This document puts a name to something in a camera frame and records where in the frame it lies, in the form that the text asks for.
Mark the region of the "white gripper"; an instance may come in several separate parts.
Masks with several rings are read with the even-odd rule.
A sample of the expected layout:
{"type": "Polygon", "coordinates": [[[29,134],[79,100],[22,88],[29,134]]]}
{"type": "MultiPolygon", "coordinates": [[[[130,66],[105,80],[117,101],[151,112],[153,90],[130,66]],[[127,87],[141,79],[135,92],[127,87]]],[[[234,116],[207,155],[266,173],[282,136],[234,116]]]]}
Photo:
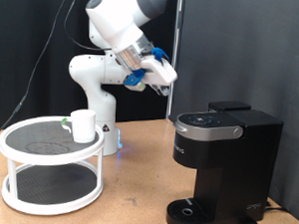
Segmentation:
{"type": "Polygon", "coordinates": [[[142,81],[150,84],[157,93],[168,96],[170,94],[169,85],[177,79],[177,73],[172,65],[165,59],[159,62],[156,58],[146,57],[141,61],[141,67],[146,71],[142,81]]]}

